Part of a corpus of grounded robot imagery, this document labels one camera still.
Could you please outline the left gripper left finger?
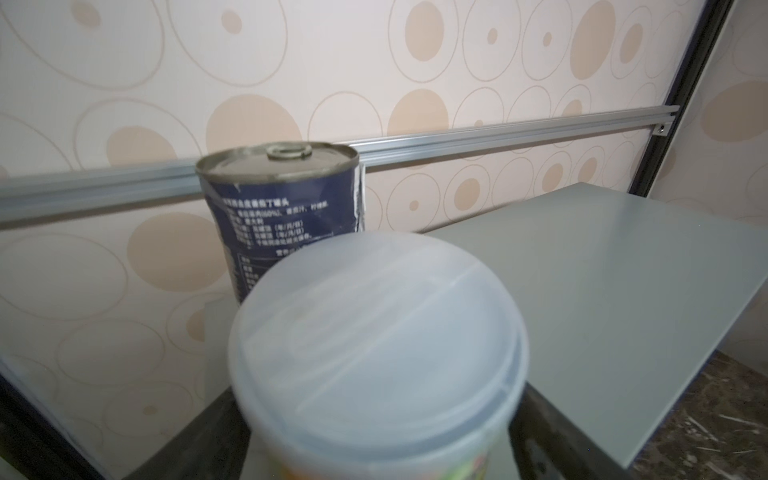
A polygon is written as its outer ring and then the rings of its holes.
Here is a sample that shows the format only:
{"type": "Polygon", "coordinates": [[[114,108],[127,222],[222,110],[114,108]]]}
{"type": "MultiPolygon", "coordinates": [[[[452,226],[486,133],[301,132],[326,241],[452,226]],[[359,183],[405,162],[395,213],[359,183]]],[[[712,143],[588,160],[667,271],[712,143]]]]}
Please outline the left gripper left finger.
{"type": "Polygon", "coordinates": [[[130,479],[238,479],[251,430],[227,388],[130,479]]]}

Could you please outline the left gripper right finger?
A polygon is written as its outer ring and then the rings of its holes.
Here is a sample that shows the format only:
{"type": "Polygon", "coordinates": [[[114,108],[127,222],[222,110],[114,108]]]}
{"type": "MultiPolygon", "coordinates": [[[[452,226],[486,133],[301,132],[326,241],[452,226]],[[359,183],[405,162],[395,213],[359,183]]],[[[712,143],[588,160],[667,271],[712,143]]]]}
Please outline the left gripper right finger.
{"type": "Polygon", "coordinates": [[[509,441],[522,479],[631,477],[530,384],[509,424],[509,441]]]}

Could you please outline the green orange plastic-lid can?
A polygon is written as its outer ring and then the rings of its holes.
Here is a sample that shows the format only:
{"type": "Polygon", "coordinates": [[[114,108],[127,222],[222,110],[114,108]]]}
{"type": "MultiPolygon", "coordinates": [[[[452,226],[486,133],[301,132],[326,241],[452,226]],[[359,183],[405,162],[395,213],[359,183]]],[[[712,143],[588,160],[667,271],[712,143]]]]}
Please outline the green orange plastic-lid can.
{"type": "Polygon", "coordinates": [[[469,252],[344,234],[256,283],[234,318],[238,407],[281,479],[481,479],[515,415],[521,312],[469,252]]]}

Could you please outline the dark blue tin can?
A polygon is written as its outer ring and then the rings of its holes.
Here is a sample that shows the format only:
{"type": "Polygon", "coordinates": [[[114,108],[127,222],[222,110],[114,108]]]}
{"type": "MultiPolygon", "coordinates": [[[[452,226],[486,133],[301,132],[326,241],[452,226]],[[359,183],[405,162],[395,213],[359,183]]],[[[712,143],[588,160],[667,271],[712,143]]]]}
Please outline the dark blue tin can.
{"type": "Polygon", "coordinates": [[[201,158],[195,170],[239,301],[286,256],[363,228],[364,170],[351,146],[237,147],[201,158]]]}

